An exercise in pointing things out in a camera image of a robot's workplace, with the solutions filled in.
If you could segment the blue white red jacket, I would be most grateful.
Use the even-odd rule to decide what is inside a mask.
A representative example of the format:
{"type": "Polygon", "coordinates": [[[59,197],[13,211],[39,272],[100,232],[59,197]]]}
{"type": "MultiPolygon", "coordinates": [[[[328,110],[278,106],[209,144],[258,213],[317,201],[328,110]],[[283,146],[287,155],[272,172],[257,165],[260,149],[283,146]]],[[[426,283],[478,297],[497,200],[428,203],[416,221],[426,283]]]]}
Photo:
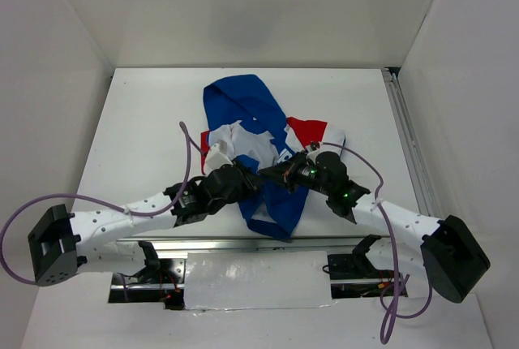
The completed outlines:
{"type": "MultiPolygon", "coordinates": [[[[334,153],[346,142],[343,130],[319,120],[288,117],[257,75],[219,79],[203,90],[208,130],[201,136],[204,149],[226,145],[226,156],[256,173],[303,151],[310,143],[326,141],[334,153]]],[[[239,203],[247,227],[255,233],[288,239],[299,223],[308,189],[287,192],[265,181],[253,197],[239,203]]]]}

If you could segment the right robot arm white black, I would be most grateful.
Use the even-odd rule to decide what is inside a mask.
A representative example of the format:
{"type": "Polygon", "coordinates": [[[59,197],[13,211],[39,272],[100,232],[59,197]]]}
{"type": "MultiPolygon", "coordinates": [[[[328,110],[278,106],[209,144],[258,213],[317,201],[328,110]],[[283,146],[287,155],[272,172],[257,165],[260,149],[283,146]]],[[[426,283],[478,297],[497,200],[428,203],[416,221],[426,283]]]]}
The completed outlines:
{"type": "Polygon", "coordinates": [[[355,271],[364,278],[388,268],[396,245],[402,274],[428,281],[439,295],[459,304],[490,269],[489,258],[460,218],[428,217],[381,201],[348,176],[337,153],[299,153],[259,174],[290,192],[306,187],[321,193],[337,216],[372,229],[354,258],[355,271]]]}

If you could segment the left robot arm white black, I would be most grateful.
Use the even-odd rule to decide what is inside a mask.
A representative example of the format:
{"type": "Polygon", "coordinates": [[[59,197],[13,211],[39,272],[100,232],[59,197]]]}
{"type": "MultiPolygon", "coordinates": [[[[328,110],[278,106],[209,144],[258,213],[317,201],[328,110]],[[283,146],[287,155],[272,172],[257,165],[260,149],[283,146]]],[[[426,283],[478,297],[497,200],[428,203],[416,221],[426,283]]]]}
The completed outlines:
{"type": "Polygon", "coordinates": [[[119,246],[120,239],[201,222],[254,196],[261,185],[259,176],[234,161],[126,206],[99,201],[98,210],[70,212],[65,205],[54,205],[28,235],[35,283],[49,287],[83,272],[114,272],[153,282],[160,273],[153,246],[148,241],[119,246]]]}

